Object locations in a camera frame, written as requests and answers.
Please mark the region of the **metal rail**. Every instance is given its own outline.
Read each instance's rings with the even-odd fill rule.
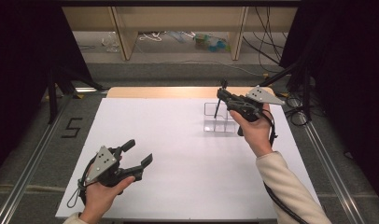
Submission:
[[[335,190],[335,193],[338,196],[338,199],[340,200],[341,205],[346,212],[350,223],[365,223],[360,212],[358,211],[356,202],[354,201],[341,176],[339,175],[339,172],[332,162],[328,151],[324,147],[312,121],[308,122],[308,124],[305,125],[305,130],[312,142],[312,145],[315,148],[315,152],[320,159],[327,176],[329,177],[329,180]]]
[[[48,124],[47,129],[44,131],[43,136],[41,137],[37,147],[35,148],[35,151],[32,154],[32,157],[27,162],[20,178],[18,179],[12,191],[9,193],[9,196],[7,197],[5,203],[1,207],[0,224],[9,223],[12,216],[14,215],[14,212],[18,207],[19,202],[21,201],[21,197],[23,196],[23,193],[25,192],[30,179],[35,173],[35,169],[43,158],[44,153],[48,148],[49,142],[56,130],[56,127],[59,124],[62,113],[64,112],[71,98],[71,95],[66,95],[63,97],[62,105],[59,109],[56,119],[51,124]]]

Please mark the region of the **black curtain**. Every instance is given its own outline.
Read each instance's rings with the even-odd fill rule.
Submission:
[[[328,12],[319,5],[299,8],[282,66],[303,56],[312,28]],[[345,147],[379,196],[379,1],[351,1],[330,27],[317,60],[306,65]]]
[[[0,0],[0,166],[32,120],[48,73],[59,66],[91,80],[62,9]],[[55,72],[53,82],[69,92],[74,79]]]

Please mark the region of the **white sleeve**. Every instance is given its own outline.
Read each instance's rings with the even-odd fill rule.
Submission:
[[[67,220],[63,224],[88,224],[78,217],[79,213],[74,213],[70,217],[67,218]]]
[[[291,211],[308,223],[331,223],[279,152],[257,158],[256,164],[265,184]],[[298,223],[275,203],[274,210],[278,223]]]

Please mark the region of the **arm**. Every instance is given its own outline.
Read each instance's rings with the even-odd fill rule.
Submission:
[[[263,106],[270,111],[269,105]],[[242,127],[245,140],[257,158],[262,179],[290,210],[308,223],[330,223],[320,205],[318,205],[306,187],[295,176],[281,156],[274,152],[269,142],[270,124],[265,118],[248,122],[242,116],[230,111],[233,119]],[[298,223],[274,203],[279,223]]]
[[[129,176],[121,180],[116,186],[109,188],[99,182],[87,186],[87,203],[84,211],[74,213],[64,224],[95,224],[110,209],[116,196],[134,182],[134,177]]]

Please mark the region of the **gray floor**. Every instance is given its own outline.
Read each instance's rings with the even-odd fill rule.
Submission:
[[[224,33],[212,35],[227,38]],[[189,36],[183,35],[185,43],[179,43],[168,34],[163,34],[160,35],[161,41],[138,40],[131,60],[124,62],[119,53],[106,52],[102,39],[107,37],[107,33],[75,33],[75,36],[93,79],[106,87],[218,86],[222,78],[226,78],[232,86],[251,86],[262,82],[264,74],[270,76],[274,74],[264,68],[272,71],[281,70],[269,59],[263,56],[259,58],[259,54],[246,42],[241,47],[239,60],[233,61],[230,53],[225,49],[210,52],[196,47]],[[253,34],[246,34],[246,39],[254,46],[260,46],[260,42]],[[284,36],[274,34],[274,43],[284,46]],[[262,50],[277,60],[272,48],[263,45]],[[274,91],[286,92],[287,80],[288,77],[285,77],[275,82],[272,86]],[[75,85],[87,87],[79,82],[75,82]],[[64,96],[59,99],[60,106],[63,106],[65,102],[67,105],[42,160],[36,166],[29,185],[17,204],[10,223],[63,222],[55,218],[55,213],[87,138],[98,105],[105,94],[84,93],[79,96],[73,99]],[[372,186],[356,162],[344,155],[344,144],[334,131],[328,116],[323,114],[316,95],[313,95],[312,104],[316,105],[312,109],[312,125],[328,151],[344,186],[354,199],[364,223],[379,223],[379,199]],[[288,111],[291,108],[285,106],[284,109]],[[0,208],[37,148],[47,129],[48,120],[49,102],[48,98],[44,98],[40,102],[34,122],[28,127],[20,145],[12,151],[0,169]],[[77,137],[66,138],[65,135],[75,133],[74,130],[66,129],[70,120],[80,129]],[[290,118],[288,118],[288,124],[328,217],[333,223],[354,223],[344,211],[340,197],[326,175],[316,154],[315,144],[309,138],[306,128],[294,125]],[[102,223],[114,222],[104,220]]]

